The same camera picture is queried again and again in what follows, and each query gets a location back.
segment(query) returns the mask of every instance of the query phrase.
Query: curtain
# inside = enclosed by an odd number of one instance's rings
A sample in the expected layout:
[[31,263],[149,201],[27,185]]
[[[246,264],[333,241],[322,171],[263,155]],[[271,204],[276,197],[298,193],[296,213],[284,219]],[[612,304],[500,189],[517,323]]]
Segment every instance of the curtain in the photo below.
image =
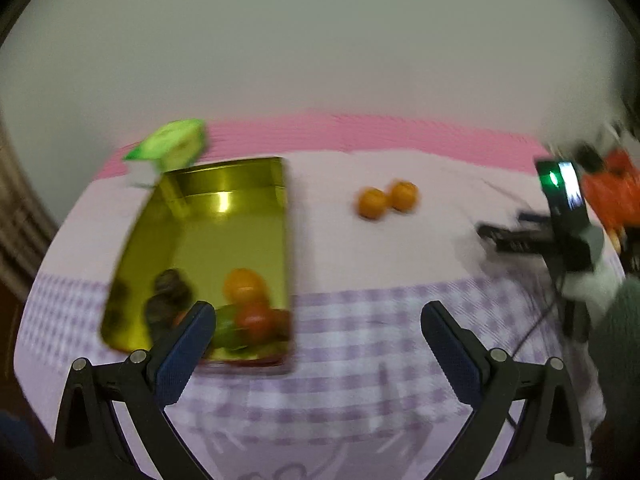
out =
[[0,282],[25,302],[57,227],[40,204],[0,123]]

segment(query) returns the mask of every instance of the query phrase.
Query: pink tablecloth edge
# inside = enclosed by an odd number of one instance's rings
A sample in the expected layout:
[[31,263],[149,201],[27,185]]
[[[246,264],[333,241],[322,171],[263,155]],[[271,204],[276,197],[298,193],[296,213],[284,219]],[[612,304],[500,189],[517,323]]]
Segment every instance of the pink tablecloth edge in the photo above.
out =
[[[546,155],[530,136],[485,128],[467,128],[435,120],[318,112],[257,120],[209,121],[209,147],[200,162],[298,151],[359,152],[419,150],[478,166],[535,174],[533,159]],[[94,180],[127,173],[118,150]]]

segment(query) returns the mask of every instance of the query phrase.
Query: gray wall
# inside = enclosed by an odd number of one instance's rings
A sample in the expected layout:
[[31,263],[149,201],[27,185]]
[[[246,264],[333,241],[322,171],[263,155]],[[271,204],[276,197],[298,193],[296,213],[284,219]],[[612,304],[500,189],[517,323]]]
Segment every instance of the gray wall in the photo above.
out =
[[606,0],[33,0],[0,49],[0,108],[62,222],[114,148],[175,118],[313,107],[590,137],[630,44]]

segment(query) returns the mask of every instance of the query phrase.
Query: yellow metal tray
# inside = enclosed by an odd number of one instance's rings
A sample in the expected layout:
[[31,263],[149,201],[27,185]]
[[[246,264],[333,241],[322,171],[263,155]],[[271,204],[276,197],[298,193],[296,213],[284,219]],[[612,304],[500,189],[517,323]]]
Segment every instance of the yellow metal tray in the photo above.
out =
[[[154,278],[179,269],[193,299],[225,305],[229,271],[258,272],[271,304],[289,309],[287,288],[287,191],[279,157],[196,166],[165,173],[149,197],[122,253],[100,329],[108,346],[148,349],[144,307]],[[282,364],[289,343],[257,348],[242,358],[216,349],[210,361]]]

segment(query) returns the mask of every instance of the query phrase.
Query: screw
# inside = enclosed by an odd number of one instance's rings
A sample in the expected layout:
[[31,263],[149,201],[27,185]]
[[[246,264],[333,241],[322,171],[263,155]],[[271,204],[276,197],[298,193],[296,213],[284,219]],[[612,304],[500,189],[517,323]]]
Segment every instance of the screw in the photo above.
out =
[[141,363],[145,359],[146,359],[146,352],[144,350],[136,350],[132,352],[131,355],[129,356],[129,360],[132,363],[136,363],[136,364]]
[[507,360],[507,352],[501,348],[494,348],[489,352],[489,355],[491,356],[491,359],[499,363],[503,363]]
[[86,359],[84,357],[79,357],[78,359],[76,359],[71,367],[77,372],[82,370],[84,367],[86,366]]
[[556,370],[562,370],[564,368],[564,363],[562,362],[562,359],[558,359],[557,357],[552,357],[551,359],[549,359],[549,364],[551,365],[552,368],[555,368]]

